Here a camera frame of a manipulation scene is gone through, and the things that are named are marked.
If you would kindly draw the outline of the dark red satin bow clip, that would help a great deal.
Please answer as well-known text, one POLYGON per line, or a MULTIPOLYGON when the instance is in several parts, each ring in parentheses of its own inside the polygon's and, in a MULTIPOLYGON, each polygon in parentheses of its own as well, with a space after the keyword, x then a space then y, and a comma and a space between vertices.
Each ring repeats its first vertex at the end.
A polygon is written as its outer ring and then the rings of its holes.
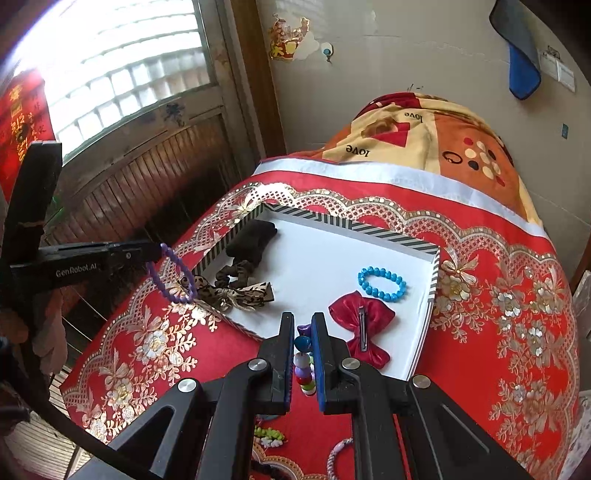
POLYGON ((329 314, 335 323, 353 334, 346 342, 353 358, 378 370, 390 362, 390 354, 373 341, 396 318, 396 313, 382 300, 363 297, 359 292, 349 293, 329 306, 329 314))

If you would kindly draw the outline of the black velvet hair item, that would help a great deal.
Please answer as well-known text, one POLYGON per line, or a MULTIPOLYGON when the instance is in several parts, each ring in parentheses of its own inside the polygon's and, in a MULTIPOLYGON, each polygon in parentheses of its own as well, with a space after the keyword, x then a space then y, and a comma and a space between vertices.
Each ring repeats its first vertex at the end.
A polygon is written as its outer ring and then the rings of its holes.
POLYGON ((271 222, 249 221, 228 243, 226 255, 232 259, 233 265, 249 262, 252 267, 256 267, 263 259, 264 249, 276 234, 276 226, 271 222))

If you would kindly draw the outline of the brown leopard bow scrunchie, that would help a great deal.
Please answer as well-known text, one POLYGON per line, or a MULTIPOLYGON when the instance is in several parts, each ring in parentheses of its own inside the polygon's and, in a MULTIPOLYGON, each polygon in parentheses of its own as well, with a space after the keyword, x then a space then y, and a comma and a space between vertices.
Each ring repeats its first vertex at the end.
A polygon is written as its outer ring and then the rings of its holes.
POLYGON ((249 283, 254 265, 247 260, 233 261, 221 268, 213 283, 197 274, 194 268, 189 276, 180 280, 182 289, 188 293, 190 280, 197 290, 197 299, 214 309, 225 312, 231 308, 242 311, 255 311, 274 301, 270 282, 249 283))

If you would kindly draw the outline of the red floral embroidered bedspread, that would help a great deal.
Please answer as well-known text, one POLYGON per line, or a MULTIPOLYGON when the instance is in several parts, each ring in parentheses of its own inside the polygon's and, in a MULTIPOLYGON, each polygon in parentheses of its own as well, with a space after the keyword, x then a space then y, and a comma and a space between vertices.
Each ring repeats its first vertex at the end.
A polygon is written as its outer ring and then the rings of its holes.
MULTIPOLYGON (((219 199, 176 245, 189 265, 262 202, 329 213, 441 248, 435 308, 418 370, 533 477, 559 476, 579 389, 572 296, 542 229, 494 200, 483 206, 278 169, 219 199)), ((178 380, 208 381, 256 355, 256 340, 150 282, 111 317, 63 382, 70 417, 110 441, 178 380)))

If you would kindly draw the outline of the black white striped box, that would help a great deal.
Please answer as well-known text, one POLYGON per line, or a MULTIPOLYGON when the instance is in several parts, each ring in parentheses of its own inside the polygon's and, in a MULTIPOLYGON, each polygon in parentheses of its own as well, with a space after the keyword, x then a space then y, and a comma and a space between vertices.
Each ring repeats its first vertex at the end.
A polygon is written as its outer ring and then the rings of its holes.
POLYGON ((298 325, 315 312, 328 313, 336 299, 361 288, 365 267, 391 271, 407 284, 403 298, 392 304, 394 321, 373 341, 391 359, 387 376, 407 380, 419 362, 435 303, 440 265, 438 246, 400 233, 328 214, 280 205, 261 204, 232 228, 197 263, 208 281, 231 263, 226 248, 253 220, 276 226, 276 236, 263 250, 254 270, 257 282, 270 283, 274 299, 254 312, 231 309, 222 317, 245 334, 263 340, 276 335, 280 316, 294 314, 298 325))

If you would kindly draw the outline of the red gold calligraphy banner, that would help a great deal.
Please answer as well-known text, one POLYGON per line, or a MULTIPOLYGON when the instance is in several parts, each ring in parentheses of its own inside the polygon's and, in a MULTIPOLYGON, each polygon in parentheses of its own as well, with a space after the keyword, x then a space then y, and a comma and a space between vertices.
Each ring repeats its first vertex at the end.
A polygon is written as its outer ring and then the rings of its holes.
POLYGON ((44 84, 37 70, 28 70, 14 77, 1 96, 0 181, 7 202, 29 145, 55 139, 44 84))

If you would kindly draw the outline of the window with bright grille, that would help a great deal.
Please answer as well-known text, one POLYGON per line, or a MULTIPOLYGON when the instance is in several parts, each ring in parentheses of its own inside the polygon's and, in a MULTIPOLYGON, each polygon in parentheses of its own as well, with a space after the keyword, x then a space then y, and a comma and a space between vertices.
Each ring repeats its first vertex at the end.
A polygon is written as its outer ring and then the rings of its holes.
POLYGON ((12 71, 44 80, 70 159, 128 118, 211 83, 197 3, 59 1, 17 44, 12 71))

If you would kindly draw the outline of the clear plastic bag on chair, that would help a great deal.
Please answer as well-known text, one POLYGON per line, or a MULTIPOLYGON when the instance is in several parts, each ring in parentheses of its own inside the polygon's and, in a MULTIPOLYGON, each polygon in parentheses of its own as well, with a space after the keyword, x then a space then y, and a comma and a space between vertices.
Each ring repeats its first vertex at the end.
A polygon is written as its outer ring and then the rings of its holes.
POLYGON ((591 273, 586 270, 573 295, 573 309, 577 320, 579 337, 590 341, 591 273))

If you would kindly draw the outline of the brown wooden chair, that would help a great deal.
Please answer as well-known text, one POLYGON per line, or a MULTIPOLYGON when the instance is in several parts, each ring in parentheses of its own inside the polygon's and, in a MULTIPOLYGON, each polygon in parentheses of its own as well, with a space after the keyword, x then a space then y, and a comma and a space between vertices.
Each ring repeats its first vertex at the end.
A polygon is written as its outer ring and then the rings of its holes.
POLYGON ((570 290, 572 293, 575 293, 583 274, 590 269, 591 264, 591 237, 588 239, 586 247, 584 249, 583 255, 581 260, 570 280, 570 290))

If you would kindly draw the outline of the orange beige love blanket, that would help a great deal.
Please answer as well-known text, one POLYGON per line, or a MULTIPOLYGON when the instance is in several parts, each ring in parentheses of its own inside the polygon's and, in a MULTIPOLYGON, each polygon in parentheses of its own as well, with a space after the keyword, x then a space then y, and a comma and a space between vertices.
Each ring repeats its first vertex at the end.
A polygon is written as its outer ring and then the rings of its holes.
POLYGON ((419 93, 381 96, 329 142, 294 157, 332 163, 380 162, 458 181, 542 226, 503 140, 477 114, 419 93))

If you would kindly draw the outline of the blue grey hanging cloth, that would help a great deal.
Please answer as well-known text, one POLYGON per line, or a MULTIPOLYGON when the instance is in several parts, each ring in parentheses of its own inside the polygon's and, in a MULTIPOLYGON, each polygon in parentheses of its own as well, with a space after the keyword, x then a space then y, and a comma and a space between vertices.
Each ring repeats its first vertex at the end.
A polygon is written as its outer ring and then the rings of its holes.
POLYGON ((538 52, 520 1, 497 0, 489 21, 509 46, 509 90, 520 101, 540 86, 538 52))

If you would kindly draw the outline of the red gold wall sticker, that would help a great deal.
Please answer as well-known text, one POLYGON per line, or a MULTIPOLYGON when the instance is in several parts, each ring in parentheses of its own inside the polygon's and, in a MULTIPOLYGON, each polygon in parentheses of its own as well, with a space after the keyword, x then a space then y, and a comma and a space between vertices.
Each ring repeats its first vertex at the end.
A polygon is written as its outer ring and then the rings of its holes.
POLYGON ((270 59, 304 60, 320 49, 321 44, 315 39, 311 20, 307 17, 301 17, 294 27, 283 17, 274 15, 273 18, 273 25, 269 29, 270 59))

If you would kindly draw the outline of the wall hook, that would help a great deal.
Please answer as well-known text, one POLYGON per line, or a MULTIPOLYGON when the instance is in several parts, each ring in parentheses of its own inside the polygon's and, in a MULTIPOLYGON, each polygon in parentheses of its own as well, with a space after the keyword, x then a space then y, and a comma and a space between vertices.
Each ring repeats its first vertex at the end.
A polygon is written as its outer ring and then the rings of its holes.
POLYGON ((334 47, 330 42, 324 42, 321 44, 322 55, 328 62, 332 61, 332 55, 334 55, 334 47))

